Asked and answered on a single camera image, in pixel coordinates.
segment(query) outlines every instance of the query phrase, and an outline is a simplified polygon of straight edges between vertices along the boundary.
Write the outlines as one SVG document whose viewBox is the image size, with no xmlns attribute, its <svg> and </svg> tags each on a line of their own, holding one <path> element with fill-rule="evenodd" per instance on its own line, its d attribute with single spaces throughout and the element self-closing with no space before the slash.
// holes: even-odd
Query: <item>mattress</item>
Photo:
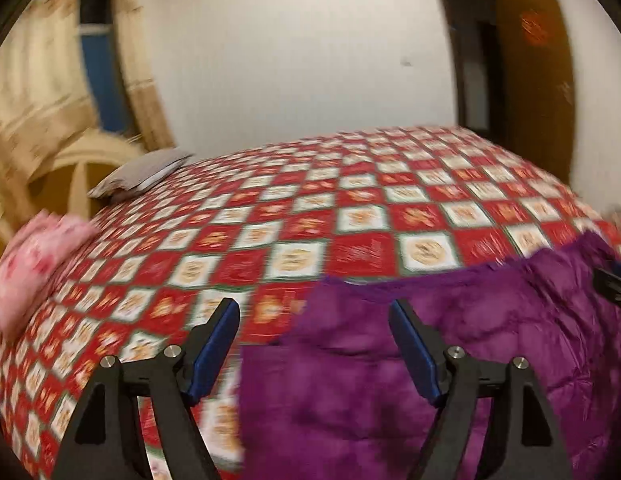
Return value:
<svg viewBox="0 0 621 480">
<path fill-rule="evenodd" d="M 356 282 L 528 256 L 615 229 L 552 175 L 463 128 L 384 128 L 272 144 L 185 166 L 95 218 L 101 234 L 9 346 L 0 336 L 5 437 L 49 479 L 70 415 L 107 354 L 148 358 L 241 307 L 236 345 L 287 330 L 320 276 Z M 232 350 L 193 409 L 225 479 L 237 478 Z M 140 415 L 156 478 L 169 478 L 152 409 Z"/>
</svg>

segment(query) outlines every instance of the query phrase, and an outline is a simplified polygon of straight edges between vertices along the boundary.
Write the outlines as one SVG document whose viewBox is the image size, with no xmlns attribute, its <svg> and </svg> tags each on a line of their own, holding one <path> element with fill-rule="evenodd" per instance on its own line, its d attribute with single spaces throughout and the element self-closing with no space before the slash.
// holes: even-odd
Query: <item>beige curtain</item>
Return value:
<svg viewBox="0 0 621 480">
<path fill-rule="evenodd" d="M 124 86 L 147 150 L 175 146 L 155 86 L 138 0 L 113 0 L 113 21 Z"/>
<path fill-rule="evenodd" d="M 0 192 L 13 223 L 33 214 L 28 178 L 98 125 L 78 23 L 79 0 L 32 0 L 0 48 Z"/>
</svg>

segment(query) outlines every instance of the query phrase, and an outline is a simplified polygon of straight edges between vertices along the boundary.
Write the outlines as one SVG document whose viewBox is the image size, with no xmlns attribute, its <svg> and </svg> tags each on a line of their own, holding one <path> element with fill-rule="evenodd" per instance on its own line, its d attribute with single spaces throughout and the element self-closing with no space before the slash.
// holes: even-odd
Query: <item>pink cloth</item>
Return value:
<svg viewBox="0 0 621 480">
<path fill-rule="evenodd" d="M 98 232 L 77 216 L 44 210 L 15 234 L 0 260 L 0 332 L 6 339 L 26 327 L 53 278 L 59 279 L 56 271 Z"/>
</svg>

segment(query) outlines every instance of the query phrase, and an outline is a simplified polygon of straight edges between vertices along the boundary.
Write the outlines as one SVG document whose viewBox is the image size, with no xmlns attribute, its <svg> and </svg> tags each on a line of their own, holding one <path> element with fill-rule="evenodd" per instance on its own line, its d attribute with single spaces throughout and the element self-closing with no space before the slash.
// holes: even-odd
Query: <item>screw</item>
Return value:
<svg viewBox="0 0 621 480">
<path fill-rule="evenodd" d="M 526 357 L 516 357 L 513 359 L 513 364 L 515 368 L 526 370 L 526 368 L 528 368 L 528 359 L 526 359 Z"/>
<path fill-rule="evenodd" d="M 466 351 L 461 346 L 449 346 L 447 352 L 453 359 L 461 359 L 466 355 Z"/>
<path fill-rule="evenodd" d="M 164 348 L 164 355 L 166 357 L 177 357 L 178 355 L 180 355 L 182 352 L 182 348 L 179 345 L 169 345 L 166 348 Z"/>
<path fill-rule="evenodd" d="M 107 355 L 106 357 L 102 357 L 102 360 L 99 362 L 99 364 L 102 366 L 102 368 L 110 368 L 115 364 L 116 361 L 117 359 L 115 359 L 114 355 Z"/>
</svg>

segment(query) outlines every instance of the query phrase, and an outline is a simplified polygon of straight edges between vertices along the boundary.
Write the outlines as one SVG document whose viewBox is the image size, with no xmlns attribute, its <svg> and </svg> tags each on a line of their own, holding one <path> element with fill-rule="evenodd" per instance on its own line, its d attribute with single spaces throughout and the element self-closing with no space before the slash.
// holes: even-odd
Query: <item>open door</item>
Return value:
<svg viewBox="0 0 621 480">
<path fill-rule="evenodd" d="M 505 147 L 569 183 L 575 126 L 569 38 L 557 0 L 497 0 Z"/>
</svg>

